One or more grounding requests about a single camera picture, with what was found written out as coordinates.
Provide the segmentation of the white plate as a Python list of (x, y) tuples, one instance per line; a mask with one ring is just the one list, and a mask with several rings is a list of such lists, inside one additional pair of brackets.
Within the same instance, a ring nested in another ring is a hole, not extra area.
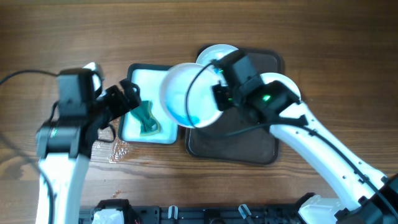
[(271, 83), (274, 81), (283, 83), (290, 90), (292, 90), (299, 97), (299, 99), (301, 99), (301, 92), (300, 92), (298, 86), (289, 77), (287, 77), (283, 74), (274, 73), (274, 72), (262, 73), (262, 74), (260, 74), (260, 76), (265, 84), (268, 84), (268, 83)]
[(237, 47), (228, 44), (211, 45), (199, 53), (196, 63), (200, 65), (207, 65), (212, 60), (219, 60), (236, 50), (238, 50)]
[(212, 68), (181, 63), (168, 70), (160, 86), (160, 103), (166, 115), (185, 128), (204, 128), (223, 114), (217, 108), (212, 86), (221, 78)]

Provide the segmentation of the green yellow sponge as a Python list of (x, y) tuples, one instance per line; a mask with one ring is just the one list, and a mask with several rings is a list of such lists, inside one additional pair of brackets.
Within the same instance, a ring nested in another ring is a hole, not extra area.
[(152, 136), (161, 131), (159, 121), (152, 114), (153, 103), (151, 101), (142, 101), (141, 105), (130, 111), (131, 115), (138, 120), (140, 124), (141, 136)]

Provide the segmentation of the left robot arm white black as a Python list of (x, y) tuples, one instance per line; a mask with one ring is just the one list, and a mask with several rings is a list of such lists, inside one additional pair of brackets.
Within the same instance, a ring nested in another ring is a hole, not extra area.
[(36, 133), (39, 201), (36, 223), (78, 223), (85, 176), (98, 131), (141, 104), (140, 88), (128, 79), (104, 90), (94, 62), (57, 75), (59, 99)]

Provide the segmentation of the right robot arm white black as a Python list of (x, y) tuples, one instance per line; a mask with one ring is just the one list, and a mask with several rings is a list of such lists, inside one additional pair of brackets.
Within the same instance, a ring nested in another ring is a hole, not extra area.
[(254, 122), (255, 129), (263, 127), (285, 142), (337, 195), (304, 196), (298, 214), (305, 223), (397, 223), (397, 178), (389, 179), (329, 132), (290, 78), (259, 73), (242, 50), (211, 62), (228, 86), (215, 91), (222, 110), (237, 107)]

